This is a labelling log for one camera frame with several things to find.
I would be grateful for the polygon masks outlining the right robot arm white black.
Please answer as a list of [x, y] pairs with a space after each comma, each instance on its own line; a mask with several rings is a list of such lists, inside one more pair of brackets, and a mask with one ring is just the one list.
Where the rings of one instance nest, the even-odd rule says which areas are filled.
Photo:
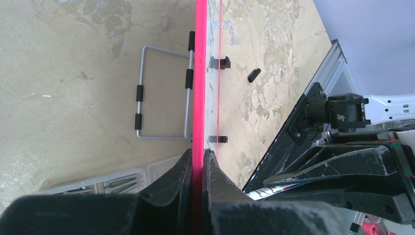
[[308, 102], [300, 125], [329, 124], [324, 142], [302, 153], [266, 187], [295, 185], [289, 199], [317, 200], [400, 224], [415, 220], [415, 139], [408, 125], [361, 134], [370, 100], [357, 94]]

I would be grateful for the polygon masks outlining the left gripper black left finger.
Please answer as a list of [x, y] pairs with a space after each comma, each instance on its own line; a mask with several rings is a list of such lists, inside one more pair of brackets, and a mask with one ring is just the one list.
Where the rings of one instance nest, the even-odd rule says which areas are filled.
[[34, 195], [0, 219], [3, 235], [187, 235], [192, 151], [138, 193]]

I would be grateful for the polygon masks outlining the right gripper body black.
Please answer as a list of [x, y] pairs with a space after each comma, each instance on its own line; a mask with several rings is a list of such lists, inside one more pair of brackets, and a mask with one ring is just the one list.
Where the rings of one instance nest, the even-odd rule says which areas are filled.
[[340, 133], [337, 130], [324, 132], [326, 143], [390, 143], [396, 153], [396, 164], [407, 179], [415, 179], [415, 131], [409, 129], [390, 129]]

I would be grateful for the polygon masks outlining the pink framed whiteboard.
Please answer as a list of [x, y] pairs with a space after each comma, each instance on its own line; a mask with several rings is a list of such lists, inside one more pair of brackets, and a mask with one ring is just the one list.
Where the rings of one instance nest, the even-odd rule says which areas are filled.
[[202, 234], [204, 155], [219, 150], [220, 80], [222, 59], [221, 0], [196, 1], [192, 129], [191, 233]]

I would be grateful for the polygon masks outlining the white black marker pen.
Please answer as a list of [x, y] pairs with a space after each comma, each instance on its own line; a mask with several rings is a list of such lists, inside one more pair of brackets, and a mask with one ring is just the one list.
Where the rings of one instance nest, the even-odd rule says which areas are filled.
[[247, 196], [251, 199], [258, 201], [261, 199], [268, 198], [270, 196], [300, 187], [305, 185], [305, 183], [298, 183], [298, 184], [291, 184], [291, 185], [283, 185], [283, 186], [273, 186], [273, 187], [264, 187], [254, 191], [247, 193]]

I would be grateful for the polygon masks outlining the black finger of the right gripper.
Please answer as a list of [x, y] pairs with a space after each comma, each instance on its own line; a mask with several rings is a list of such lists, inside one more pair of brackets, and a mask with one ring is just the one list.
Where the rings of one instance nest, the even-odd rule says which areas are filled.
[[306, 150], [263, 184], [271, 187], [318, 181], [398, 188], [399, 172], [392, 152], [384, 145], [321, 145]]
[[405, 193], [312, 189], [302, 186], [266, 198], [268, 201], [319, 201], [338, 208], [375, 215], [398, 224], [410, 224], [415, 211]]

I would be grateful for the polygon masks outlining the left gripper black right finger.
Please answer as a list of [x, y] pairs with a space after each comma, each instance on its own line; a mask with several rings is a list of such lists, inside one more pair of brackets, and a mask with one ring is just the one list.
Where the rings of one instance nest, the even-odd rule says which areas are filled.
[[258, 202], [221, 170], [215, 152], [204, 156], [202, 231], [205, 235], [345, 235], [341, 217], [328, 204]]

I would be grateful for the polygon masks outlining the black marker cap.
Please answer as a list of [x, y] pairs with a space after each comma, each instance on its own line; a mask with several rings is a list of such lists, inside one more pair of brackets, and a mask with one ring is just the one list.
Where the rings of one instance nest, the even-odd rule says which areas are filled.
[[257, 78], [257, 76], [261, 73], [261, 69], [257, 68], [254, 69], [249, 75], [248, 75], [248, 81], [250, 83], [253, 83], [253, 81]]

